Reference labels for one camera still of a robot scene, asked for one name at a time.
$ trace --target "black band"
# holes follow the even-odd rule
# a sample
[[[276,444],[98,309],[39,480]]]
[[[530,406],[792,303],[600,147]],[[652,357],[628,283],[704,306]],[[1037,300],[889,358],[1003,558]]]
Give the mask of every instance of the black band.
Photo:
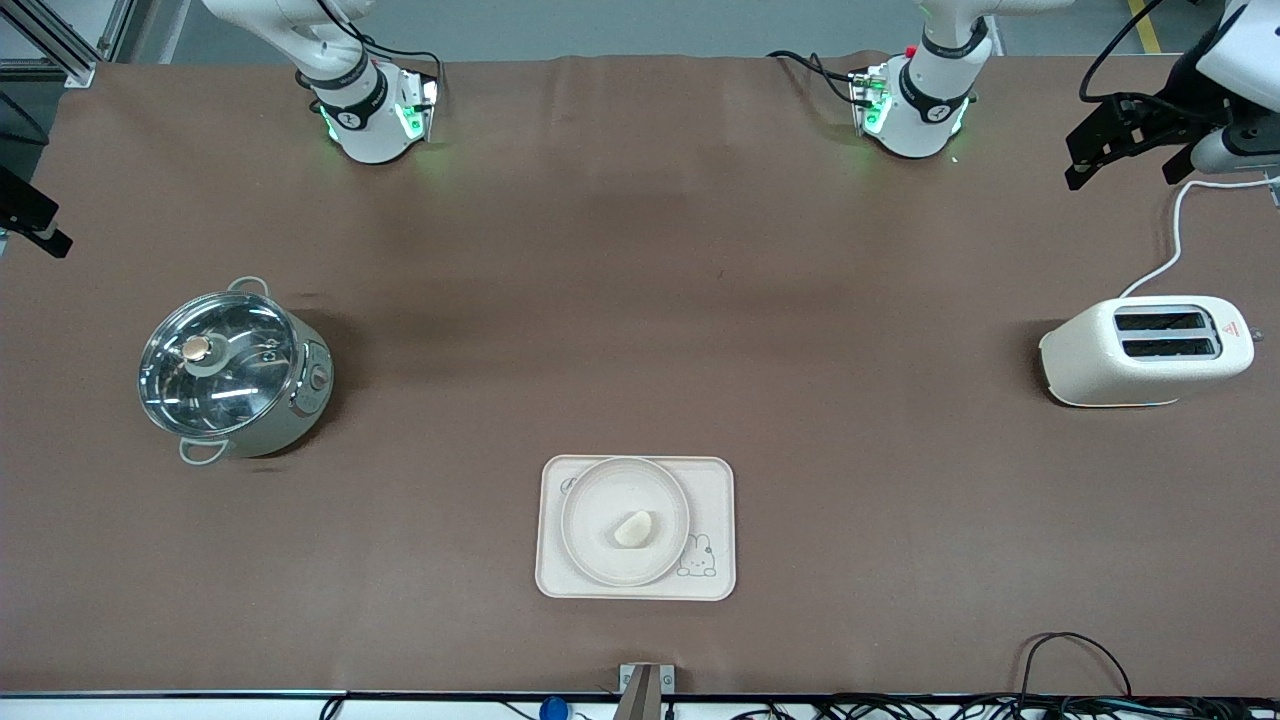
[[[365,68],[369,67],[369,53],[365,50],[360,51],[360,61],[356,63],[355,68],[347,70],[342,77],[335,77],[333,79],[316,79],[314,77],[307,77],[303,74],[308,83],[311,83],[312,90],[342,90],[348,85],[355,83],[360,79],[360,76],[365,74]]]
[[[977,50],[978,45],[983,40],[987,40],[987,19],[978,18],[978,20],[973,23],[972,29],[973,35],[969,36],[969,42],[965,42],[960,47],[943,47],[929,40],[929,33],[924,33],[920,37],[920,45],[923,45],[924,50],[927,50],[931,55],[946,58],[947,60],[959,60],[960,58],[964,58],[969,53]]]
[[[919,87],[915,87],[915,83],[911,82],[911,73],[908,72],[910,69],[911,61],[908,60],[902,65],[902,72],[897,76],[897,85],[902,88],[902,100],[906,100],[908,105],[920,113],[920,120],[931,126],[947,122],[947,118],[964,105],[964,101],[969,97],[969,90],[973,90],[973,86],[969,86],[969,90],[964,91],[964,95],[950,100],[933,97],[922,92]]]
[[[347,105],[346,108],[321,102],[321,106],[324,106],[325,115],[342,126],[343,129],[365,129],[365,127],[369,126],[369,118],[371,118],[385,101],[387,76],[379,70],[378,85],[374,86],[374,91],[360,102]]]

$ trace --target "table surface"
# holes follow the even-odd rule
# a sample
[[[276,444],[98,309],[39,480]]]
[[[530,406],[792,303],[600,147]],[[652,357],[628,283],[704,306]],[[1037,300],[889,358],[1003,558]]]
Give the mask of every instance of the table surface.
[[[1037,377],[1043,332],[1167,254],[1160,152],[1065,187],[1084,67],[993,60],[964,132],[906,161],[773,60],[460,64],[436,142],[383,167],[289,68],[101,68],[36,176],[76,247],[0,261],[0,685],[568,691],[660,660],[690,692],[1002,691],[1073,629],[1139,693],[1272,693],[1270,343],[1164,409]],[[1187,215],[1147,290],[1270,331],[1266,192]],[[138,356],[243,274],[330,343],[334,400],[291,452],[187,468]],[[541,596],[558,454],[727,460],[733,594]],[[1038,657],[1033,689],[1115,691],[1079,648]]]

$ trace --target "pot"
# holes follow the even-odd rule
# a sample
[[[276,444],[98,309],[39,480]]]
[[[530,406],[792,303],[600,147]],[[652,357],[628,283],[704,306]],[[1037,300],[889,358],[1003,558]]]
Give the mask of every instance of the pot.
[[[244,290],[252,284],[262,291]],[[142,409],[179,437],[178,455],[189,465],[292,445],[320,418],[332,389],[329,347],[255,277],[169,315],[138,370]]]

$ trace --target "white plate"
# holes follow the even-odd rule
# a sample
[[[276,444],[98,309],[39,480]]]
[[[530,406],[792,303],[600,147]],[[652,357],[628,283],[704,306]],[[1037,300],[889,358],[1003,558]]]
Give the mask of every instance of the white plate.
[[[653,516],[644,547],[626,548],[613,532],[637,510]],[[643,457],[609,457],[591,465],[568,491],[561,534],[570,560],[586,577],[635,587],[666,575],[689,538],[689,500],[662,466]]]

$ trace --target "white cable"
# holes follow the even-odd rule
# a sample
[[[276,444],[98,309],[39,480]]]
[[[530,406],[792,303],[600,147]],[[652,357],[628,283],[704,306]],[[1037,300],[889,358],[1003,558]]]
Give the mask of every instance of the white cable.
[[[1129,297],[1133,291],[1142,287],[1147,281],[1160,275],[1169,268],[1172,268],[1178,263],[1179,258],[1183,256],[1183,199],[1187,197],[1187,192],[1193,187],[1211,187],[1215,190],[1235,190],[1238,187],[1265,187],[1271,184],[1280,184],[1280,177],[1253,181],[1253,182],[1204,182],[1204,181],[1187,181],[1183,188],[1178,191],[1178,197],[1174,200],[1174,255],[1165,261],[1164,265],[1156,268],[1155,270],[1142,275],[1140,278],[1133,281],[1133,284],[1124,288],[1120,297]]]

